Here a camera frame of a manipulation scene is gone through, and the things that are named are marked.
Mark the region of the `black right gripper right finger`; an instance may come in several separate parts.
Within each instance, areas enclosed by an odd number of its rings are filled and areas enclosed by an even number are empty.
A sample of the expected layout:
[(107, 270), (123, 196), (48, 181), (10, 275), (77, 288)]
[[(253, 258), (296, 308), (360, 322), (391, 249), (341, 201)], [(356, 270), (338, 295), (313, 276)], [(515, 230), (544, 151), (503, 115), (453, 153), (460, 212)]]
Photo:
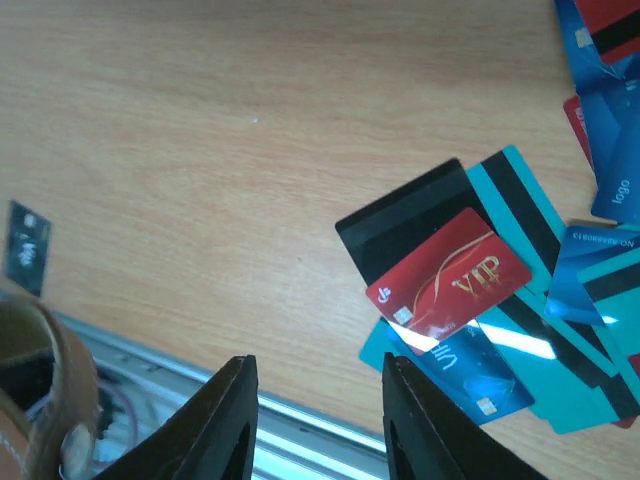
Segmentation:
[(542, 479), (494, 440), (408, 358), (387, 353), (384, 437), (392, 479)]

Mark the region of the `red VIP card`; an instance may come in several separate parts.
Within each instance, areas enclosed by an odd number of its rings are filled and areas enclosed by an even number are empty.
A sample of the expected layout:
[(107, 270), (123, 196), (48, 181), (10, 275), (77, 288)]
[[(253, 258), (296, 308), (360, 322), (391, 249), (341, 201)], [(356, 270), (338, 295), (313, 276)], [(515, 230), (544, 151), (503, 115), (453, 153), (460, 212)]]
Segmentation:
[(423, 354), (532, 279), (529, 267), (466, 208), (369, 286), (366, 295)]

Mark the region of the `brown leather card holder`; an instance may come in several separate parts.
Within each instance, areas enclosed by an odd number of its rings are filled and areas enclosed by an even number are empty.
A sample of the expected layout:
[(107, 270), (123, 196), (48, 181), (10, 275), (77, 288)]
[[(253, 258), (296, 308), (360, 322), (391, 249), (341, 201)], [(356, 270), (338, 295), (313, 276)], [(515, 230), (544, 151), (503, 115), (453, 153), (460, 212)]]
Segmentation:
[(92, 355), (41, 303), (1, 301), (1, 477), (87, 479), (96, 441)]

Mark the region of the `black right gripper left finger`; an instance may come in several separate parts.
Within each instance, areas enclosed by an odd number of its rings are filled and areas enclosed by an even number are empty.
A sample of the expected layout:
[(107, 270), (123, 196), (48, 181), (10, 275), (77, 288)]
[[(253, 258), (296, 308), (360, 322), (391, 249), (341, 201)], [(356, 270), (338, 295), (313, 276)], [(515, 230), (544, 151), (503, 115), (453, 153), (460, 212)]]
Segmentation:
[(256, 357), (235, 356), (155, 433), (97, 477), (249, 479), (257, 420)]

